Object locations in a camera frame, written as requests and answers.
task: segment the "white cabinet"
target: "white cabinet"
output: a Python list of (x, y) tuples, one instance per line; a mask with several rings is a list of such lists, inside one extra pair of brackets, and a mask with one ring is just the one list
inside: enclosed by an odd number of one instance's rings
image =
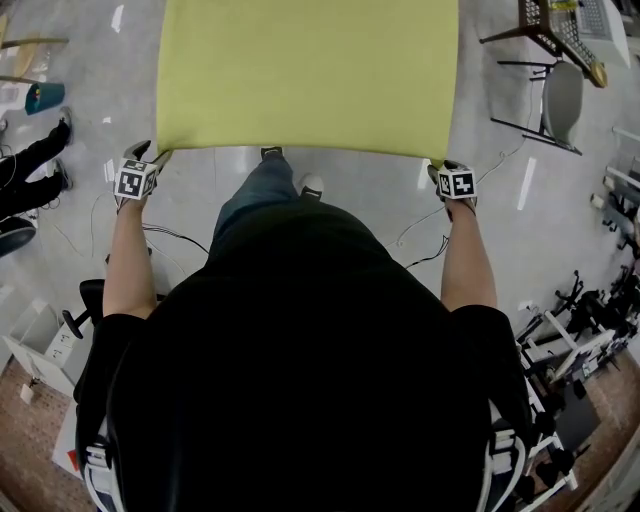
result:
[(60, 327), (51, 306), (34, 300), (3, 337), (30, 375), (71, 397), (91, 350), (93, 326), (86, 322), (81, 330), (82, 340)]
[[(0, 333), (8, 333), (29, 301), (13, 286), (0, 286)], [(9, 362), (11, 350), (0, 341), (0, 374)]]

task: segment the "teal object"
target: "teal object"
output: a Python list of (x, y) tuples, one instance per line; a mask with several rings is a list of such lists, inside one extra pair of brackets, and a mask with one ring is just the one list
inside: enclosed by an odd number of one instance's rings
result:
[(27, 115), (53, 108), (64, 101), (64, 84), (37, 83), (27, 92), (24, 109)]

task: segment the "yellow panel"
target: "yellow panel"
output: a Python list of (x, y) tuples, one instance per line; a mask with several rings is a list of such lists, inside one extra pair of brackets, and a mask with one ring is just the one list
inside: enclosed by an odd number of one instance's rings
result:
[(457, 0), (168, 0), (158, 145), (443, 159), (457, 50)]

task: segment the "black pants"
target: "black pants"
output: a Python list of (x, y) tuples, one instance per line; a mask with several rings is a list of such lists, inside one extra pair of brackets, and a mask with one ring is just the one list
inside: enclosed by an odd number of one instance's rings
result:
[[(56, 173), (34, 183), (26, 183), (26, 179), (64, 149), (70, 133), (69, 127), (60, 121), (46, 139), (31, 144), (15, 160), (9, 157), (0, 162), (0, 220), (44, 206), (58, 197), (62, 175)], [(14, 165), (15, 174), (11, 178)]]

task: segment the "wooden floor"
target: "wooden floor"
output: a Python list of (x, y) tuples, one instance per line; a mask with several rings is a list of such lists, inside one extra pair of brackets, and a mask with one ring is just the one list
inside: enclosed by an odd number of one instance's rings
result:
[(22, 512), (95, 511), (84, 484), (51, 460), (70, 399), (37, 386), (28, 406), (28, 382), (15, 359), (0, 377), (0, 489)]
[(604, 478), (640, 425), (640, 368), (626, 352), (617, 358), (620, 372), (612, 366), (589, 379), (585, 387), (600, 416), (600, 426), (585, 443), (591, 444), (574, 466), (579, 487), (560, 491), (540, 512), (576, 510)]

